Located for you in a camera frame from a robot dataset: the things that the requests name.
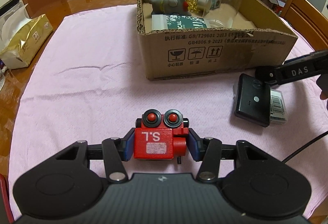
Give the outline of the red toy train block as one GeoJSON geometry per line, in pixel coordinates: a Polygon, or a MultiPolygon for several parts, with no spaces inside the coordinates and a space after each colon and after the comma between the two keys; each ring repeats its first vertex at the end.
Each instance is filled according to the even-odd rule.
{"type": "Polygon", "coordinates": [[[180,165],[187,150],[189,120],[176,109],[156,109],[136,119],[133,157],[138,160],[172,160],[180,165]]]}

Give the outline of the clear refill case with barcode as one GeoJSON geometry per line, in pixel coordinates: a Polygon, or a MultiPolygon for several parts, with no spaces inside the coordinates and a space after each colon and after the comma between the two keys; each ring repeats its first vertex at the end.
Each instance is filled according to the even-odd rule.
{"type": "Polygon", "coordinates": [[[270,99],[270,122],[285,124],[287,122],[287,112],[282,92],[271,89],[270,99]]]}

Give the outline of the black square device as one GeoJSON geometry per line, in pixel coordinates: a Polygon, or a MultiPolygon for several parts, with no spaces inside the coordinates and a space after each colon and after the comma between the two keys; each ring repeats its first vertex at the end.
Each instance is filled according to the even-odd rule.
{"type": "Polygon", "coordinates": [[[234,115],[262,127],[270,124],[270,85],[248,74],[239,76],[235,90],[234,115]]]}

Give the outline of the clear plastic cup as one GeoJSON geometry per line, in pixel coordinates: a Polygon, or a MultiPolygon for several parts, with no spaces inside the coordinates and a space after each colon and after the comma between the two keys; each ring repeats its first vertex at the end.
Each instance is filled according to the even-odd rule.
{"type": "Polygon", "coordinates": [[[221,6],[204,14],[212,28],[231,28],[242,0],[222,0],[221,6]]]}

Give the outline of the white green medical bottle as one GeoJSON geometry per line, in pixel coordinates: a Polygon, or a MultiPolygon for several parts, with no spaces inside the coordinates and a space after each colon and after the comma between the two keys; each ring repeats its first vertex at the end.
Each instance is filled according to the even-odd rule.
{"type": "Polygon", "coordinates": [[[207,29],[211,25],[206,19],[180,15],[152,15],[153,30],[207,29]]]}

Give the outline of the grey plush toy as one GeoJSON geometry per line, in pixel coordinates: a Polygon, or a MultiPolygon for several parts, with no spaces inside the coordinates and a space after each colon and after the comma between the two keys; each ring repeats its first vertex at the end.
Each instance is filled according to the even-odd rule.
{"type": "Polygon", "coordinates": [[[153,15],[191,16],[186,0],[149,0],[153,15]]]}

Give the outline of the blue black toy train block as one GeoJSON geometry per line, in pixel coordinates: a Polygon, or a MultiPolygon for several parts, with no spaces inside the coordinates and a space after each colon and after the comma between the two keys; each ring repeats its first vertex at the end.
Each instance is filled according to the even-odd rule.
{"type": "Polygon", "coordinates": [[[210,10],[217,9],[221,6],[222,0],[211,0],[211,7],[210,10]]]}

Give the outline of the wooden chair at right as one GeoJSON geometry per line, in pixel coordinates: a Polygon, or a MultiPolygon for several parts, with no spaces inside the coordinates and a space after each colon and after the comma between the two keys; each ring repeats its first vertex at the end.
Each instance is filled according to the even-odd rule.
{"type": "Polygon", "coordinates": [[[327,18],[308,0],[287,0],[280,16],[316,50],[327,50],[327,18]]]}

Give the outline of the brown cardboard box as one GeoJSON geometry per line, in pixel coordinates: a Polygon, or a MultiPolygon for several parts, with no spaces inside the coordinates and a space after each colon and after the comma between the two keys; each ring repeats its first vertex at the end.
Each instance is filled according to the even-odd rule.
{"type": "Polygon", "coordinates": [[[137,0],[146,78],[186,77],[281,65],[297,36],[259,0],[242,0],[230,29],[152,29],[149,0],[137,0]]]}

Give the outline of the gold tissue pack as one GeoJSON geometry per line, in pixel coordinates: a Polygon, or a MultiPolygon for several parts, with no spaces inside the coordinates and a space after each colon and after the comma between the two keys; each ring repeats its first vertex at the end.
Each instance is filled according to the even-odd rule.
{"type": "Polygon", "coordinates": [[[52,31],[46,14],[31,19],[1,50],[1,61],[10,70],[28,67],[52,31]]]}

